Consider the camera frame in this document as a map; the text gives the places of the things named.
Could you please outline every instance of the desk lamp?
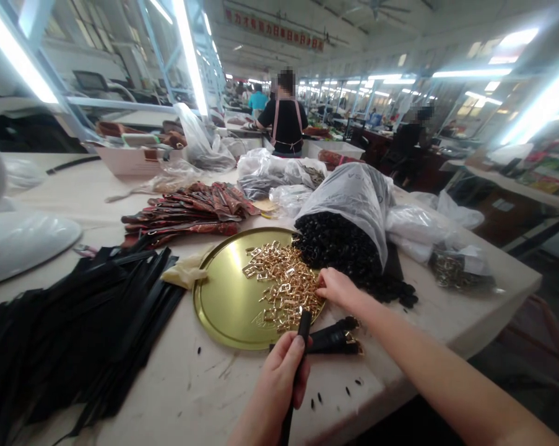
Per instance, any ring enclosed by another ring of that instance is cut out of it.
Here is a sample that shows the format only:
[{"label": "desk lamp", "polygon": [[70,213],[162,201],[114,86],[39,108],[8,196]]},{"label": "desk lamp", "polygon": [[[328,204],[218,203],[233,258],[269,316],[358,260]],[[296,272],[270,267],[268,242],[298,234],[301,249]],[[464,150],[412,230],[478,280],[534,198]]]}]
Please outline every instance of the desk lamp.
[{"label": "desk lamp", "polygon": [[79,224],[26,209],[6,198],[7,171],[0,154],[0,281],[43,263],[81,236]]}]

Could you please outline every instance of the fingernail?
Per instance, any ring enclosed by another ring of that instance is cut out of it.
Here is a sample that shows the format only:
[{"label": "fingernail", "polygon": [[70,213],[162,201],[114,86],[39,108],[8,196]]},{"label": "fingernail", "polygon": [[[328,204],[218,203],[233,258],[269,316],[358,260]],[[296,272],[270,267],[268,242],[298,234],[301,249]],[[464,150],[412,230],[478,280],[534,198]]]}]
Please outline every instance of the fingernail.
[{"label": "fingernail", "polygon": [[303,350],[304,349],[304,338],[302,338],[300,335],[296,336],[293,339],[293,344],[296,346],[296,348]]}]

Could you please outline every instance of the gold tray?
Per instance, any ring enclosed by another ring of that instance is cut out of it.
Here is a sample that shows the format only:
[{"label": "gold tray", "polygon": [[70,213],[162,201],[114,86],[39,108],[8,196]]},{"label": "gold tray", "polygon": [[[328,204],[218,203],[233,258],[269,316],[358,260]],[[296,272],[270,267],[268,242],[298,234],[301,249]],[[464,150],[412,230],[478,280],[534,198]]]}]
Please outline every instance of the gold tray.
[{"label": "gold tray", "polygon": [[280,335],[275,326],[255,323],[269,308],[268,302],[259,302],[269,282],[247,279],[242,268],[252,259],[246,254],[247,248],[275,240],[282,246],[291,245],[292,234],[289,229],[276,227],[249,229],[220,243],[205,257],[201,269],[208,275],[194,283],[193,299],[197,317],[209,336],[242,350],[265,350],[277,342]]}]

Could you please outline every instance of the ceiling fan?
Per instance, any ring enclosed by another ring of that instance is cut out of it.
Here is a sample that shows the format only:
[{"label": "ceiling fan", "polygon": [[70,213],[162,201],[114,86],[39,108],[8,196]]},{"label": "ceiling fan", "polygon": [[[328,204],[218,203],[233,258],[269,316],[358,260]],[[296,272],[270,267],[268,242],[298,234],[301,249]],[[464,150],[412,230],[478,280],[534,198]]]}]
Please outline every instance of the ceiling fan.
[{"label": "ceiling fan", "polygon": [[408,8],[385,4],[388,1],[389,0],[358,0],[358,3],[368,6],[372,10],[375,20],[378,20],[378,14],[380,12],[384,12],[383,10],[405,12],[406,14],[409,14],[411,12],[411,9]]}]

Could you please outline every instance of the white table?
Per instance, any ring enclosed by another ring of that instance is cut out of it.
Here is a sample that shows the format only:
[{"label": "white table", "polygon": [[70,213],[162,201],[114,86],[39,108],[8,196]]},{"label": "white table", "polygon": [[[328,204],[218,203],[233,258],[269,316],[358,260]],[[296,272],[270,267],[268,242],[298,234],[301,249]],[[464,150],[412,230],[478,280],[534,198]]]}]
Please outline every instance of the white table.
[{"label": "white table", "polygon": [[[235,179],[235,170],[216,178]],[[104,198],[120,195],[140,182],[136,178],[115,178],[101,161],[89,162],[50,176],[38,188],[18,195],[17,200],[74,219],[84,229],[82,243],[112,246],[123,240],[120,217],[143,208],[149,196],[133,195],[112,204],[104,203]],[[401,190],[396,191],[396,199],[398,203],[417,204]],[[447,222],[435,211],[428,212]],[[256,217],[245,222],[242,229],[289,224]],[[539,288],[541,276],[469,231],[462,230],[460,237],[485,251],[498,285],[506,290],[504,294],[468,297],[445,292],[426,267],[401,255],[405,280],[415,286],[420,300],[408,313],[399,304],[390,306],[410,323],[468,358],[509,322],[523,300]],[[190,235],[178,238],[170,247],[175,255],[185,256],[203,243],[223,239]],[[33,271],[1,283],[0,302],[27,289],[52,285],[69,273],[78,259],[69,250]],[[329,304],[315,328],[330,325],[343,316],[342,310]],[[365,348],[364,357],[311,357],[312,372],[305,400],[320,392],[323,404],[317,404],[312,411],[310,404],[305,403],[294,414],[292,445],[343,444],[415,395],[412,385],[366,329],[360,328],[356,337]],[[117,417],[83,431],[82,436],[97,445],[222,445],[252,394],[265,356],[265,352],[236,351],[212,341],[198,322],[191,293],[187,293]],[[356,385],[355,379],[363,380],[363,386]],[[345,386],[351,396],[346,394]],[[26,439],[27,431],[24,432],[22,441],[29,445],[52,444],[70,431],[79,413],[79,407],[59,413],[37,427],[31,438]],[[74,440],[66,440],[62,444],[73,443]]]},{"label": "white table", "polygon": [[[496,186],[505,189],[509,192],[530,198],[538,203],[551,206],[555,208],[559,214],[559,195],[553,195],[543,192],[538,189],[522,185],[516,182],[513,178],[507,178],[500,175],[498,172],[486,172],[484,170],[475,168],[473,166],[465,165],[464,160],[450,160],[443,164],[440,170],[445,172],[456,171],[449,183],[446,185],[445,190],[451,189],[455,184],[459,183],[465,176],[474,175],[486,181],[491,181]],[[477,185],[473,195],[475,195],[480,188]],[[550,217],[543,221],[537,227],[527,231],[525,234],[512,241],[503,247],[505,252],[511,253],[514,256],[522,257],[528,253],[538,249],[547,240],[559,233],[559,215]]]}]

